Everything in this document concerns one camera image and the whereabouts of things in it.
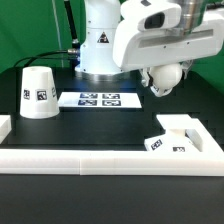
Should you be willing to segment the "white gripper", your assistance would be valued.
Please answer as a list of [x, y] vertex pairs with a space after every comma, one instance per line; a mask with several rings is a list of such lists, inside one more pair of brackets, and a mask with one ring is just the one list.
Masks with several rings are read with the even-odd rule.
[[224, 45], [224, 8], [208, 10], [205, 0], [127, 0], [121, 16], [113, 60], [124, 71], [140, 69], [144, 87], [153, 81], [148, 67], [184, 61], [186, 79], [194, 59], [216, 55]]

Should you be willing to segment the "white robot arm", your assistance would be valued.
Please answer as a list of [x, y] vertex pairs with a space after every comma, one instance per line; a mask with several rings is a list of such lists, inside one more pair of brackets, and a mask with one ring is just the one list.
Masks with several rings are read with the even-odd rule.
[[224, 45], [224, 3], [207, 0], [84, 0], [86, 39], [76, 68], [92, 77], [139, 70], [158, 91], [190, 63]]

